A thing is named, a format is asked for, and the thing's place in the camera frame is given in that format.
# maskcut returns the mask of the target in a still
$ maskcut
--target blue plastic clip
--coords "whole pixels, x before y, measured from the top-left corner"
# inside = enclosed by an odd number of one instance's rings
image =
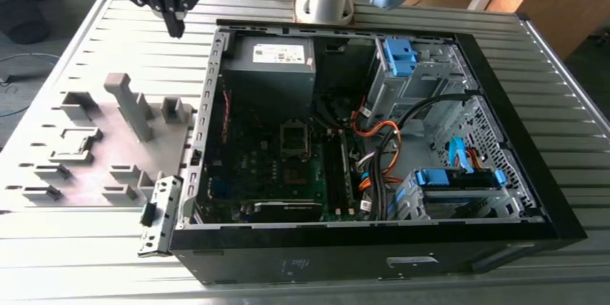
[[[396,77],[411,76],[417,66],[417,52],[412,50],[409,40],[385,39],[384,52],[392,75]]]
[[[465,154],[465,145],[461,137],[451,137],[448,141],[448,164],[452,164],[455,155],[459,157],[459,165],[465,169],[465,173],[473,173],[475,170],[469,166],[468,155]]]
[[[505,183],[508,182],[508,180],[505,179],[504,172],[500,169],[496,169],[493,172],[493,175],[495,175],[495,179],[497,180],[497,183],[500,184],[500,186],[504,186]]]

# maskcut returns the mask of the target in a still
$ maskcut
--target white table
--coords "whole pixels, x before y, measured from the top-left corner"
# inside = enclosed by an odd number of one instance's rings
[[[289,22],[292,3],[200,0],[177,42],[146,8],[128,0],[94,2],[0,153],[0,184],[18,182],[14,169],[28,156],[44,156],[45,148],[30,146],[32,140],[53,132],[41,125],[66,123],[62,113],[52,110],[52,99],[66,89],[101,87],[106,72],[128,72],[132,89],[146,97],[177,95],[198,104],[208,60],[201,51],[220,18]],[[356,6],[355,21],[363,27],[475,36],[588,239],[476,276],[208,288],[173,257],[136,257],[140,209],[29,207],[0,215],[0,300],[61,305],[607,303],[610,144],[603,135],[610,136],[608,123],[531,23],[509,14],[412,7],[385,12],[368,5]]]

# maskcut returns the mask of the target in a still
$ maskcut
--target floor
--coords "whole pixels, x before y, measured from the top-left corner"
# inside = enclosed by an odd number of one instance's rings
[[[0,34],[0,59],[24,52],[61,55],[69,39],[94,0],[45,0],[38,2],[42,14],[52,28],[49,38],[28,46],[14,45]],[[568,57],[566,64],[598,104],[606,116],[610,116],[610,44],[596,47],[594,41],[586,41]],[[0,148],[6,142],[22,113],[1,117],[29,105],[40,86],[48,75],[44,70],[49,68],[53,58],[33,59],[29,56],[0,62],[0,68],[20,72],[24,67],[34,67],[37,75],[14,78],[10,84],[0,86]]]
[[[50,26],[50,36],[40,43],[16,45],[0,34],[0,59],[26,52],[61,55],[93,1],[40,1],[37,5]],[[9,114],[29,105],[52,67],[49,62],[54,62],[52,57],[32,58],[30,56],[0,62],[0,69],[4,72],[20,74],[18,77],[12,78],[10,84],[1,84],[4,86],[0,86],[0,148],[17,126],[22,112],[6,117],[1,117],[1,115]]]

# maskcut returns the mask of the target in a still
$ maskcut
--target motherboard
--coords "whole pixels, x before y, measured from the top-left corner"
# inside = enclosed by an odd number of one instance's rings
[[[353,220],[344,130],[269,124],[240,108],[225,128],[198,192],[205,222]]]

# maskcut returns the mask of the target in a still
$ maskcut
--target gray plastic block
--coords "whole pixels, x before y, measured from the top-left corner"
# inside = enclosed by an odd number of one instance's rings
[[[145,115],[141,113],[141,108],[129,90],[129,76],[125,73],[109,73],[104,81],[104,89],[116,98],[122,118],[128,122],[137,139],[146,142],[152,139],[152,130],[145,122]]]
[[[48,157],[50,162],[90,163],[93,141],[101,138],[101,130],[93,127],[68,128],[61,132],[61,142]]]
[[[37,164],[33,172],[44,181],[66,179],[70,176],[69,170],[58,163]]]
[[[145,101],[144,94],[134,92],[133,95],[134,95],[134,102],[137,103],[137,106],[140,107],[141,114],[144,114],[144,117],[146,119],[152,119],[150,106],[148,105],[148,102]]]
[[[132,202],[137,199],[137,193],[129,185],[104,186],[101,195],[110,203]]]
[[[97,104],[88,92],[66,92],[60,108],[76,125],[86,126],[90,125],[90,118],[86,115],[86,111],[96,106]]]
[[[140,168],[136,165],[110,165],[109,174],[120,184],[137,185]]]
[[[161,103],[161,115],[166,124],[186,124],[189,113],[185,111],[180,98],[165,97]]]
[[[21,195],[29,199],[29,201],[48,201],[57,200],[61,197],[61,192],[50,185],[22,188]]]

